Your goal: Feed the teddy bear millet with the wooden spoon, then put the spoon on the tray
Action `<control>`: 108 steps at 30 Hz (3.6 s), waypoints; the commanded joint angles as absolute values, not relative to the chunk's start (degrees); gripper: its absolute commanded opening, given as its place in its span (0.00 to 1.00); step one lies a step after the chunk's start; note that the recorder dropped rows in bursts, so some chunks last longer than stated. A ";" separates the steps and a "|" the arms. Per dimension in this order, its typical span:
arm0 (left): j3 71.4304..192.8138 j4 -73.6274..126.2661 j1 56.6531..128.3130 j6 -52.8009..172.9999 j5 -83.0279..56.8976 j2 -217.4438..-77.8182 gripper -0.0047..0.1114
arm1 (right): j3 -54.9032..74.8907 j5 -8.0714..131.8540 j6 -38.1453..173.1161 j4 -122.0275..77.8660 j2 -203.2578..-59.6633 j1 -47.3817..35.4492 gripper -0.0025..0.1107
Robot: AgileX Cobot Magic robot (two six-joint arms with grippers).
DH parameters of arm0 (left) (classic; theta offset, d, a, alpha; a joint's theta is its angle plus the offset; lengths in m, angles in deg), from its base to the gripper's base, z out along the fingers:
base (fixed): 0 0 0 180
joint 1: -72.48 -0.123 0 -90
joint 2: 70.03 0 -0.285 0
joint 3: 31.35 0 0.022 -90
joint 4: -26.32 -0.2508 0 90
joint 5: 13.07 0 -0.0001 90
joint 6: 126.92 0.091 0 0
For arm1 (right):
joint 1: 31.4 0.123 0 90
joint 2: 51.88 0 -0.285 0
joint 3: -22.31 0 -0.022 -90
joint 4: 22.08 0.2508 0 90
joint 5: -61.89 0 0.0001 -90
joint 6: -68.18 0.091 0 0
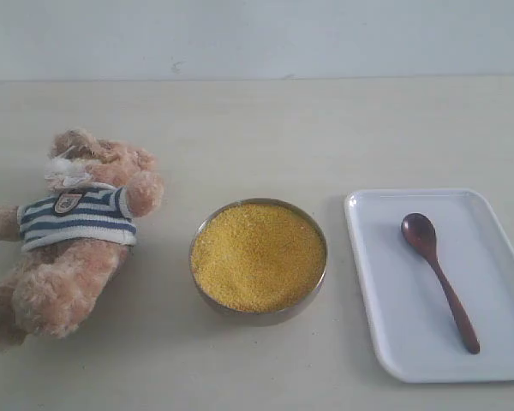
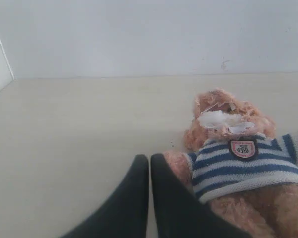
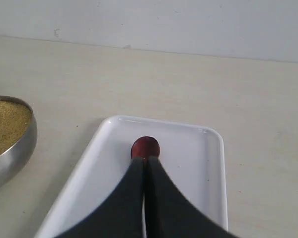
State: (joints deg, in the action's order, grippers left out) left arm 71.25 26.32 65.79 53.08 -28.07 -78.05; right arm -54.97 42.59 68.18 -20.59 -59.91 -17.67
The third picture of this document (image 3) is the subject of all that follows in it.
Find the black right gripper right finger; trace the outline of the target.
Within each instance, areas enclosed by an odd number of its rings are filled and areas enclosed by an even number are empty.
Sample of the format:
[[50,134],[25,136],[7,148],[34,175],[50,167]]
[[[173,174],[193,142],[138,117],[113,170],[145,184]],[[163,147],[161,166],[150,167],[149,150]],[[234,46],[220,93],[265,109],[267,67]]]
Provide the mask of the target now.
[[157,157],[146,164],[146,234],[148,238],[233,238],[190,203]]

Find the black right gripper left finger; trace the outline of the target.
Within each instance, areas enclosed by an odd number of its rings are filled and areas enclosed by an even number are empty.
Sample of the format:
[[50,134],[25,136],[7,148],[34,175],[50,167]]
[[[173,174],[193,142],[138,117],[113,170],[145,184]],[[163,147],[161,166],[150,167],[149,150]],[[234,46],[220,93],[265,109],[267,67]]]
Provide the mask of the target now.
[[142,238],[144,159],[135,157],[111,194],[59,238]]

